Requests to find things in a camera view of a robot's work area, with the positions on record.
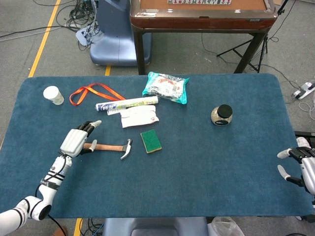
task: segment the black lid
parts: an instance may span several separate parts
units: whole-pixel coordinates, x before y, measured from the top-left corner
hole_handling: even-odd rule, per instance
[[[229,105],[223,104],[218,108],[218,115],[223,118],[229,118],[233,113],[232,108]]]

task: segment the blue table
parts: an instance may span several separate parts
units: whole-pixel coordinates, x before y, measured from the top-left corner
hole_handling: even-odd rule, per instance
[[[72,106],[68,97],[81,86],[104,83],[125,98],[136,98],[146,76],[37,77],[22,84],[0,152],[0,212],[33,195],[71,128],[102,120],[88,141],[124,144],[120,152],[78,156],[56,194],[51,215],[76,217],[174,217],[307,215],[311,196],[285,182],[282,164],[299,176],[298,164],[277,153],[296,140],[281,89],[269,74],[190,75],[187,105],[161,99],[160,121],[122,129],[120,115],[97,112],[104,99],[88,94]],[[50,85],[65,97],[61,106],[43,98]],[[232,123],[218,127],[210,113],[220,104],[233,108]],[[162,150],[147,154],[140,133],[155,129]]]

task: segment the snack bag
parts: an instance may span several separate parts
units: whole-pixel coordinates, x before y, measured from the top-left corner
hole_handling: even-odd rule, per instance
[[[188,80],[189,78],[183,79],[171,75],[150,72],[142,96],[145,94],[154,94],[174,102],[186,104],[186,83]]]

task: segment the table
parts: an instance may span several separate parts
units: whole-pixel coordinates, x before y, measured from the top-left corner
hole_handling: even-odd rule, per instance
[[[71,128],[100,119],[102,125],[88,142],[123,145],[131,138],[131,153],[124,161],[120,152],[110,151],[74,158],[55,196],[53,217],[310,214],[311,195],[284,181],[277,170],[281,164],[293,176],[301,174],[294,160],[277,158],[279,151],[296,146],[277,78],[189,77],[187,105],[161,99],[156,105],[159,122],[125,129],[119,114],[95,110],[103,98],[88,94],[77,107],[67,98],[93,82],[104,83],[125,98],[140,97],[146,76],[26,79],[0,151],[0,212],[34,194]],[[50,85],[58,86],[65,97],[62,105],[43,98]],[[233,120],[218,127],[210,113],[223,103],[233,108]],[[162,150],[147,154],[140,133],[150,129],[156,130]]]
[[[232,0],[230,5],[131,0],[139,75],[145,74],[142,35],[146,32],[249,33],[253,39],[234,71],[242,73],[277,17],[272,0]]]

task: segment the floor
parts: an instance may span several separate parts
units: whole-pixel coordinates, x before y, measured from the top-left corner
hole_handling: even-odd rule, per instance
[[[50,0],[40,2],[54,4],[54,1]],[[278,18],[270,35],[279,28],[293,2],[293,0],[288,1],[285,13]],[[39,6],[31,0],[1,0],[0,35],[46,26],[52,10],[51,6]],[[292,12],[276,34],[279,42],[269,41],[269,53],[263,59],[264,64],[275,67],[289,80],[299,85],[314,79],[315,75],[314,10],[315,4],[297,0]],[[61,16],[61,19],[67,17],[67,14]],[[0,142],[5,136],[17,91],[30,73],[43,34],[2,41],[4,39],[7,38],[0,38]],[[249,35],[242,34],[203,35],[205,47],[216,53],[248,39],[250,39]],[[239,61],[238,56],[233,53],[228,53],[223,58],[234,63],[225,63],[214,54],[206,52],[202,47],[201,34],[155,33],[153,41],[153,58],[147,71],[168,74],[232,73],[236,68],[234,63]],[[257,60],[258,57],[253,60],[253,63],[257,63]],[[249,67],[246,72],[253,73]],[[285,81],[284,77],[273,68],[263,66],[261,72],[275,74],[280,82]],[[34,76],[101,76],[104,73],[104,66],[96,66],[91,62],[89,51],[79,51],[73,32],[67,29],[56,29],[49,33]],[[137,69],[136,67],[112,67],[110,74],[135,75]],[[288,96],[296,90],[289,83],[282,83],[282,89],[283,94]],[[310,103],[312,95],[303,101]],[[295,130],[314,131],[315,121],[310,118],[309,113],[299,109],[298,101],[287,104],[287,109]],[[315,235],[315,224],[298,221],[295,217],[235,217],[234,219],[246,236],[285,236],[290,233]],[[59,221],[67,226],[69,235],[73,235],[76,219],[59,219]],[[83,229],[86,228],[86,224],[87,221],[84,220]],[[56,225],[51,220],[42,222],[30,220],[27,225],[10,235],[48,236],[52,235],[55,228]]]

